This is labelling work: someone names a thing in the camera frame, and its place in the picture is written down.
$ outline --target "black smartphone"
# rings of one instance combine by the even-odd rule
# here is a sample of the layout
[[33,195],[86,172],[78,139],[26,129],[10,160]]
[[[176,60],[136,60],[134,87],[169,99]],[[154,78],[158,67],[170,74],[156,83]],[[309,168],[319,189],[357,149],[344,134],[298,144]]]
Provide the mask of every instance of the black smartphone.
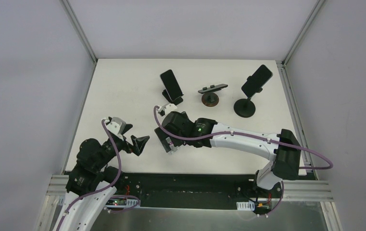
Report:
[[261,91],[261,87],[273,76],[273,73],[265,66],[261,65],[255,73],[247,78],[241,90],[250,98],[255,93]]
[[178,97],[183,96],[180,86],[177,83],[176,77],[172,70],[168,70],[160,75],[164,86],[166,87],[167,94],[169,95],[171,101],[174,101]]

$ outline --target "tabletop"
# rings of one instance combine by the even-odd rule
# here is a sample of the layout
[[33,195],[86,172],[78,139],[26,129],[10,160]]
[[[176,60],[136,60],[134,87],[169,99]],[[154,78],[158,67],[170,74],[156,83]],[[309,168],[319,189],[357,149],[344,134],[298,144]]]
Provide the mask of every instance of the tabletop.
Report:
[[[236,100],[246,98],[241,86],[262,64],[273,73],[261,93],[252,97],[255,114],[242,118],[235,114]],[[153,107],[164,105],[164,85],[160,74],[172,69],[183,91],[179,112],[185,111],[191,121],[199,117],[214,119],[234,128],[261,133],[280,133],[282,128],[294,133],[290,110],[275,61],[267,60],[182,60],[182,59],[99,59],[78,124],[69,159],[71,171],[82,141],[95,138],[101,144],[108,137],[101,126],[104,117],[119,117],[133,128],[125,136],[150,136],[140,156],[121,152],[122,171],[151,173],[254,174],[268,160],[251,153],[227,148],[194,148],[182,146],[167,154],[154,129]],[[219,103],[207,107],[197,91],[210,85],[228,84],[216,92]],[[110,166],[118,166],[114,158]]]

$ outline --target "round stand base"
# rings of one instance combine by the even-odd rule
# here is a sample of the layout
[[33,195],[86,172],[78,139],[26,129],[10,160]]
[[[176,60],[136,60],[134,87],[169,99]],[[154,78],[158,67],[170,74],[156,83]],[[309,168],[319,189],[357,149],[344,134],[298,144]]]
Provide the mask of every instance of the round stand base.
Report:
[[214,107],[219,101],[218,95],[213,92],[205,93],[201,97],[201,102],[207,107]]
[[243,118],[249,118],[255,114],[255,104],[251,100],[240,99],[235,102],[234,111]]

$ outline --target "gray wall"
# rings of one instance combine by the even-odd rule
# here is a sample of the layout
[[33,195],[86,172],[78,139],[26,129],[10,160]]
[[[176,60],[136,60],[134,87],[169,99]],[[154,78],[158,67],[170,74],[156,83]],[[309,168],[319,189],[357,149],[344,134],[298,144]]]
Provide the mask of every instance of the gray wall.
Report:
[[316,0],[70,0],[98,58],[281,60]]
[[329,0],[288,66],[310,146],[344,230],[366,230],[366,1]]
[[91,73],[58,0],[0,0],[0,230],[35,227]]

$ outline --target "brown round base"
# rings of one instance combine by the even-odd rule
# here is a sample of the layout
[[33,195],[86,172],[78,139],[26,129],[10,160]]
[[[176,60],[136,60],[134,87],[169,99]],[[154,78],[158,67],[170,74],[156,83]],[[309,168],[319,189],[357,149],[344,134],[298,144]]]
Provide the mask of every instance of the brown round base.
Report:
[[219,101],[218,95],[213,92],[205,93],[201,97],[201,102],[207,107],[214,107]]

